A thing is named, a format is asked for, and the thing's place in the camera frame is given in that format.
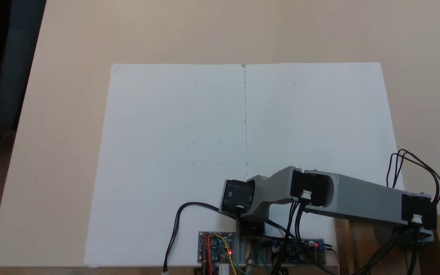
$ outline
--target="circuit board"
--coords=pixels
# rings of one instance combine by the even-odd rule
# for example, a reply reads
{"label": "circuit board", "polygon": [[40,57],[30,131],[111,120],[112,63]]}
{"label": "circuit board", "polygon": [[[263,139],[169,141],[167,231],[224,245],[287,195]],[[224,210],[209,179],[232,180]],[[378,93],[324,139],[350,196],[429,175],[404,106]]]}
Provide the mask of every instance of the circuit board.
{"label": "circuit board", "polygon": [[[225,247],[224,241],[215,235],[220,235],[228,244],[228,249]],[[198,253],[197,261],[201,263],[204,260],[208,260],[208,242],[205,242],[205,238],[209,239],[210,243],[210,255],[212,262],[219,264],[230,263],[229,256],[234,253],[234,236],[233,232],[198,232]]]}
{"label": "circuit board", "polygon": [[[325,251],[323,239],[302,239],[306,244],[308,254],[319,264],[325,264]],[[310,264],[311,261],[302,252],[301,247],[295,239],[290,239],[286,246],[284,263],[288,264]]]}

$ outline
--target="blue wire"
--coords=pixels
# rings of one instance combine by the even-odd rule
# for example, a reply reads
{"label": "blue wire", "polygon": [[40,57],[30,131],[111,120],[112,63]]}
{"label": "blue wire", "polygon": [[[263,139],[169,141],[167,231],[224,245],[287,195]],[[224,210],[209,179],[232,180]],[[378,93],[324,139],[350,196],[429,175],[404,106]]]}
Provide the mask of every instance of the blue wire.
{"label": "blue wire", "polygon": [[264,258],[262,257],[262,255],[259,253],[259,246],[256,246],[256,252],[257,252],[257,256],[260,259],[260,262],[262,263],[262,265],[264,265],[264,267],[266,268],[266,272],[267,275],[271,274],[271,271],[269,270],[269,268],[267,267],[266,262],[264,261]]}

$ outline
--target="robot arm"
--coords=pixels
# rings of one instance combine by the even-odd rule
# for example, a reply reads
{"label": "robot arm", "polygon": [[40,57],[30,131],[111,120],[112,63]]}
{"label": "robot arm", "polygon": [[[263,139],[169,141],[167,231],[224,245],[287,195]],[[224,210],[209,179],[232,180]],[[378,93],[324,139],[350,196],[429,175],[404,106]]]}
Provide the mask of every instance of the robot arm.
{"label": "robot arm", "polygon": [[340,174],[286,167],[267,178],[225,181],[220,212],[266,222],[272,204],[309,199],[306,212],[393,226],[420,223],[437,228],[437,207],[430,195],[409,193]]}

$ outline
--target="wire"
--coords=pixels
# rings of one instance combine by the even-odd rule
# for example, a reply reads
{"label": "wire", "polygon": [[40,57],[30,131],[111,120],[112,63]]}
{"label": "wire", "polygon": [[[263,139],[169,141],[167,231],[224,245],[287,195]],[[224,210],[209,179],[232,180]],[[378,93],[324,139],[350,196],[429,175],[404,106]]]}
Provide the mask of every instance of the wire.
{"label": "wire", "polygon": [[213,236],[216,236],[218,238],[219,242],[220,242],[220,239],[221,239],[223,241],[223,243],[225,243],[225,248],[227,249],[227,252],[225,252],[225,250],[223,250],[223,247],[220,246],[220,248],[222,248],[223,252],[228,255],[228,259],[230,260],[230,263],[232,264],[232,270],[234,270],[234,274],[237,275],[237,272],[235,272],[235,269],[237,269],[240,272],[242,272],[242,274],[248,275],[244,271],[242,271],[241,268],[239,268],[237,265],[235,265],[234,262],[232,261],[232,256],[230,255],[230,249],[228,247],[227,241],[222,236],[220,236],[218,234],[213,234]]}
{"label": "wire", "polygon": [[213,275],[213,272],[212,272],[212,251],[211,251],[211,247],[210,247],[210,241],[211,241],[211,236],[210,236],[210,234],[207,234],[208,235],[208,242],[207,242],[207,251],[208,251],[208,274],[209,275]]}
{"label": "wire", "polygon": [[419,224],[414,224],[414,249],[412,251],[412,258],[410,259],[410,266],[408,268],[407,275],[414,273],[415,264],[417,263],[417,248],[419,246],[419,231],[421,227]]}
{"label": "wire", "polygon": [[174,244],[174,240],[176,239],[176,236],[178,235],[178,230],[180,228],[180,216],[181,216],[181,212],[183,211],[183,209],[185,209],[185,207],[188,207],[190,205],[197,205],[197,206],[201,206],[201,207],[206,207],[208,209],[211,209],[213,211],[218,212],[218,208],[213,206],[213,205],[209,205],[206,204],[204,202],[187,202],[183,205],[181,205],[181,207],[178,209],[178,212],[176,212],[176,218],[174,220],[174,225],[173,225],[173,234],[171,235],[171,240],[169,241],[169,245],[166,249],[166,256],[164,257],[164,265],[162,267],[163,272],[166,272],[168,270],[167,268],[167,258],[169,256],[169,253],[171,252],[171,248],[173,247]]}
{"label": "wire", "polygon": [[215,257],[213,258],[213,275],[217,275],[217,257],[218,257],[218,244],[215,246]]}
{"label": "wire", "polygon": [[[411,160],[409,158],[407,158],[405,155],[411,155],[415,160]],[[405,149],[400,149],[398,150],[397,153],[393,153],[390,155],[390,164],[388,165],[388,171],[386,172],[386,187],[389,187],[389,182],[388,182],[388,176],[390,175],[390,170],[391,170],[391,163],[393,162],[393,156],[396,156],[395,159],[395,171],[394,171],[394,176],[393,176],[393,185],[392,188],[395,188],[396,186],[396,180],[398,179],[398,176],[400,175],[400,171],[402,169],[402,165],[403,165],[403,160],[408,160],[409,162],[412,162],[414,164],[416,164],[419,167],[424,168],[427,172],[429,172],[431,174],[431,176],[434,179],[435,182],[435,195],[434,195],[434,199],[433,199],[433,204],[437,204],[440,201],[440,176],[429,166],[427,165],[425,162],[423,162],[421,159],[419,159],[416,155],[414,155],[413,153],[410,153],[408,150]],[[400,162],[400,166],[398,166],[398,158],[401,158],[401,162]]]}
{"label": "wire", "polygon": [[267,275],[269,275],[271,273],[271,271],[269,270],[269,268],[267,267],[266,261],[264,261],[264,258],[262,257],[262,255],[259,252],[259,246],[256,246],[256,252],[257,252],[257,256],[260,259],[260,262],[262,263],[262,265],[264,265],[264,268],[266,268],[266,273]]}

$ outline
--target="yellow wire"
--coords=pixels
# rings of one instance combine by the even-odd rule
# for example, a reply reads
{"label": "yellow wire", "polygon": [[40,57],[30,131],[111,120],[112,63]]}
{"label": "yellow wire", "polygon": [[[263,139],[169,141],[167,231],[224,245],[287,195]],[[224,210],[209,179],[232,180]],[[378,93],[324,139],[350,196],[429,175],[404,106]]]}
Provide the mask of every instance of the yellow wire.
{"label": "yellow wire", "polygon": [[216,237],[222,239],[222,241],[225,243],[225,248],[227,249],[228,259],[230,260],[230,263],[232,264],[232,270],[234,270],[234,274],[237,275],[237,272],[235,271],[234,262],[232,261],[232,256],[231,256],[230,253],[229,253],[229,252],[230,252],[230,249],[229,249],[229,247],[228,247],[228,243],[227,243],[227,241],[226,241],[222,236],[220,236],[220,235],[218,235],[218,234],[213,234],[213,236],[216,236]]}

